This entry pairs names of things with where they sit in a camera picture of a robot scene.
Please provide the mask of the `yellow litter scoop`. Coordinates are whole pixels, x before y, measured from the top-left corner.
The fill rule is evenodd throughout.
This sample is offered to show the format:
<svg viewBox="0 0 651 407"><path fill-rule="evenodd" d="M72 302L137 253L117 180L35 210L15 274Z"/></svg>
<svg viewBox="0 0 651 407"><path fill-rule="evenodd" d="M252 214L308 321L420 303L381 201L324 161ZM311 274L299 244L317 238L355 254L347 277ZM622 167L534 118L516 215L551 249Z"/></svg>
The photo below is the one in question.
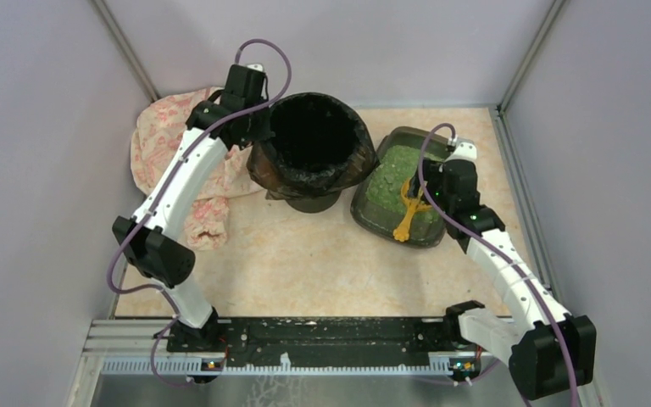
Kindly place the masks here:
<svg viewBox="0 0 651 407"><path fill-rule="evenodd" d="M410 238L410 229L415 215L431 209L431 205L423 200L424 190L416 185L413 179L403 183L400 189L400 198L405 207L405 214L398 226L392 231L392 237L400 243L405 243Z"/></svg>

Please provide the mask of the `black trash bin with bag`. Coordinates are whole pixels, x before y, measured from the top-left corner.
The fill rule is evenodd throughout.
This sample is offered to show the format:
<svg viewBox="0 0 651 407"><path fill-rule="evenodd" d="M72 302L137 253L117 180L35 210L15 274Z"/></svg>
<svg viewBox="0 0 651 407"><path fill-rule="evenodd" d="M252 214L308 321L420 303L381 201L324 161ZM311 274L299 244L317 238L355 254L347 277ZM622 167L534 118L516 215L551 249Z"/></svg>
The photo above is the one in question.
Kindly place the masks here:
<svg viewBox="0 0 651 407"><path fill-rule="evenodd" d="M301 213L329 209L380 164L364 120L327 94L301 92L274 103L270 129L274 136L252 147L248 174L269 200Z"/></svg>

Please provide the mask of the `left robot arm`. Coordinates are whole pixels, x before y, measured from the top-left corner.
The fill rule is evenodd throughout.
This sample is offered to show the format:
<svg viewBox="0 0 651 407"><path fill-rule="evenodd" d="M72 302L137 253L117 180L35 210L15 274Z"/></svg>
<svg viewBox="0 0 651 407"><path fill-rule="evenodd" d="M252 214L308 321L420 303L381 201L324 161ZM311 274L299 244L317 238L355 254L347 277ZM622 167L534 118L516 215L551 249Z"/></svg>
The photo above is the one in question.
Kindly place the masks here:
<svg viewBox="0 0 651 407"><path fill-rule="evenodd" d="M220 329L217 311L192 275L195 253L177 239L203 184L229 151L270 135L267 81L260 64L233 64L218 95L187 116L175 157L154 190L131 217L119 216L112 225L116 255L166 297L175 311L173 327L185 337L211 343Z"/></svg>

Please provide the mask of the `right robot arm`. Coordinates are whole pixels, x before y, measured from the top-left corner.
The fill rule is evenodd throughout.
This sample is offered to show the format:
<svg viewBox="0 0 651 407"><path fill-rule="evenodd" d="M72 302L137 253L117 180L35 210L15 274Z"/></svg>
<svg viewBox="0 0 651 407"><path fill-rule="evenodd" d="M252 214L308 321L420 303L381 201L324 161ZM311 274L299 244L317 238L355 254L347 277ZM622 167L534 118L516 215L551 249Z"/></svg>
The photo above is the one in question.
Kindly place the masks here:
<svg viewBox="0 0 651 407"><path fill-rule="evenodd" d="M475 300L450 306L445 321L457 343L476 344L508 366L519 393L536 400L568 392L593 379L597 331L574 316L542 285L518 255L497 213L481 203L474 162L420 159L413 189L446 221L448 235L490 278L512 322Z"/></svg>

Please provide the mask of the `green cat litter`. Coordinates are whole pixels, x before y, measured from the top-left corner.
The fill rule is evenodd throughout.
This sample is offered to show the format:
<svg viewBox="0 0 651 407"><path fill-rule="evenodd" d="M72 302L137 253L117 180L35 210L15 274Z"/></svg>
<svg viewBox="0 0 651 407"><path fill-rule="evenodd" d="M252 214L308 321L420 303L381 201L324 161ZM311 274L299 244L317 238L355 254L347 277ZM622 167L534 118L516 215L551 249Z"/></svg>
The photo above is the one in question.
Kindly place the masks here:
<svg viewBox="0 0 651 407"><path fill-rule="evenodd" d="M367 201L392 214L405 215L401 187L415 174L419 156L418 148L392 145L370 178L365 193Z"/></svg>

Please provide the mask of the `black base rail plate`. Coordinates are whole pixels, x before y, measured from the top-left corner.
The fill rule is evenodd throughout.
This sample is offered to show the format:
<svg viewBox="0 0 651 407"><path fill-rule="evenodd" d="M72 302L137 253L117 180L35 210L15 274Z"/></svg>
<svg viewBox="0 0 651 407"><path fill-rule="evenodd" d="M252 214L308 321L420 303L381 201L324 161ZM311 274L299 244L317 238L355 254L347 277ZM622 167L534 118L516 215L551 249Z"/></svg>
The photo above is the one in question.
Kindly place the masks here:
<svg viewBox="0 0 651 407"><path fill-rule="evenodd" d="M230 317L200 332L177 322L166 338L171 353L214 353L231 371L474 377L487 366L442 317Z"/></svg>

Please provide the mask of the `aluminium frame rail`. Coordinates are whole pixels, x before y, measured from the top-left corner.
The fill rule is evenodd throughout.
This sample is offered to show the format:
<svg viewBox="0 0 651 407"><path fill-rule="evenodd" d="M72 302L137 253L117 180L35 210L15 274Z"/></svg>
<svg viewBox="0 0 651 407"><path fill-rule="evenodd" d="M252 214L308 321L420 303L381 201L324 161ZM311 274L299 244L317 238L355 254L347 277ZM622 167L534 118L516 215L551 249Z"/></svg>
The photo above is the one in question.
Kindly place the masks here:
<svg viewBox="0 0 651 407"><path fill-rule="evenodd" d="M187 376L415 376L473 380L495 361L440 317L226 317L210 339L168 318L94 321L84 352L103 372Z"/></svg>

